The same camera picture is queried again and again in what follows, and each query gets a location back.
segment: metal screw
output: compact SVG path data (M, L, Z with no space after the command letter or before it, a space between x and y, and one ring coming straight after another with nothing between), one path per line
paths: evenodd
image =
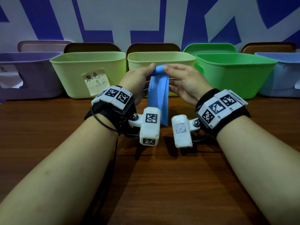
M199 127L199 125L200 125L199 119L193 121L193 126L194 127Z
M136 113L134 113L132 115L132 120L136 121L137 119L139 119L139 116Z

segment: green lid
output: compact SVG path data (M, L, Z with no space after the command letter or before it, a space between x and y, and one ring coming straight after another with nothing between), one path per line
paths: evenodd
M236 49L230 43L194 43L188 45L183 52L196 56L197 54L236 53Z

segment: yellow sticky note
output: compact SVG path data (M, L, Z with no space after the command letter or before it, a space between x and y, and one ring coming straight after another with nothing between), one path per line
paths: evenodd
M94 70L82 75L88 90L93 95L98 95L110 86L104 69Z

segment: purple basket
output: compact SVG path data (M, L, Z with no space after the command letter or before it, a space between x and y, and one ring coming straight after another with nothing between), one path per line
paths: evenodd
M50 63L62 52L0 53L0 65L14 65L23 80L20 88L1 88L0 100L53 98L64 88Z

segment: hand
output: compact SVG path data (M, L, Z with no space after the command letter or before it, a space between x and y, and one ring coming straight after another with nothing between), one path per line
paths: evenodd
M168 64L163 70L169 77L178 79L170 79L169 91L193 106L196 106L199 99L212 89L204 76L194 67Z
M155 63L152 63L148 67L128 71L119 83L119 86L126 88L133 94L136 106L148 93L149 82L146 81L150 80L150 75L155 67Z

